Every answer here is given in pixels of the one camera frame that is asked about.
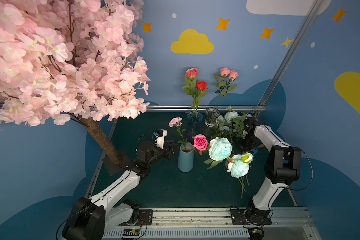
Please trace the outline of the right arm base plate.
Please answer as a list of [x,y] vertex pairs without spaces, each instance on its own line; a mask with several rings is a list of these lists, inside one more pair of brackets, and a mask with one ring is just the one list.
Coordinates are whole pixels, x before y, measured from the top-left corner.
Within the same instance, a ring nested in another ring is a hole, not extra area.
[[229,213],[233,225],[272,225],[270,211],[231,208]]

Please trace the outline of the clear ribbed glass vase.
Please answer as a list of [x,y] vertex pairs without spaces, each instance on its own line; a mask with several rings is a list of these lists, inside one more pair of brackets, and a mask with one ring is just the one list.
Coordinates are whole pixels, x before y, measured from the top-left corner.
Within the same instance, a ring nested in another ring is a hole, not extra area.
[[220,111],[217,108],[208,108],[205,111],[205,116],[203,133],[209,138],[213,135],[214,128],[217,124],[217,118],[220,117]]

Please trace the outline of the light blue ceramic vase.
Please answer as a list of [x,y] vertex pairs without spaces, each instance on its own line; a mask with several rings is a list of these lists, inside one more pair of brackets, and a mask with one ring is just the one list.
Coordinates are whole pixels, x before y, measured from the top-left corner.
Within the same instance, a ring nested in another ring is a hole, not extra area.
[[194,152],[191,143],[180,146],[178,168],[181,172],[187,173],[193,169]]

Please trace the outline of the blue carnation stem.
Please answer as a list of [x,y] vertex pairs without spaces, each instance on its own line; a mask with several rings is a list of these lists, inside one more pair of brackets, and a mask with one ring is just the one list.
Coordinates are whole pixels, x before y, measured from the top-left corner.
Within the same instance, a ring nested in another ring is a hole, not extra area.
[[229,123],[223,116],[219,116],[217,118],[217,127],[222,133],[227,133],[230,131]]

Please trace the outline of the purple ribbed glass vase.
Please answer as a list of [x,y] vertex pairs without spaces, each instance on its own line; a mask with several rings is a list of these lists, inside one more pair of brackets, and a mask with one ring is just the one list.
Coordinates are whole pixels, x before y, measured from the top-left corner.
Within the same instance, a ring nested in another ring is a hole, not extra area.
[[185,129],[185,135],[187,140],[193,144],[194,137],[201,134],[200,123],[203,120],[203,116],[199,112],[189,112],[186,117],[188,125]]

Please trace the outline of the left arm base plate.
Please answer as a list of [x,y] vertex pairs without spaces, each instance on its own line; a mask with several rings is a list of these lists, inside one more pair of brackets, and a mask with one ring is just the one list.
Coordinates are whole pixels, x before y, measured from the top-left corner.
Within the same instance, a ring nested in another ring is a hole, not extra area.
[[151,226],[153,221],[153,210],[152,209],[139,209],[134,210],[132,215],[132,224],[137,225],[148,225]]

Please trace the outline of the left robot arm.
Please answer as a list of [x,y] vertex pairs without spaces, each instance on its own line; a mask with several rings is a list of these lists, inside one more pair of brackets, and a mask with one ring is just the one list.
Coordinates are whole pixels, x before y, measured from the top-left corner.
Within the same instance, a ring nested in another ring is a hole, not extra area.
[[151,166],[162,158],[171,159],[179,145],[174,141],[163,144],[143,142],[136,158],[124,173],[107,188],[89,199],[78,199],[69,217],[60,225],[64,240],[100,240],[103,235],[124,223],[135,223],[139,206],[119,201],[136,188],[150,173]]

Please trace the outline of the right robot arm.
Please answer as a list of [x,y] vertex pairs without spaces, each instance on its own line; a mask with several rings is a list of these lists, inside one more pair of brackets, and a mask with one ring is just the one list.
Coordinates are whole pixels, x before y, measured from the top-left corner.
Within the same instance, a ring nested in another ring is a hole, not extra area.
[[248,223],[262,225],[267,222],[272,204],[279,194],[299,180],[302,150],[285,143],[267,125],[254,124],[245,137],[257,138],[269,150],[264,166],[264,182],[245,210]]

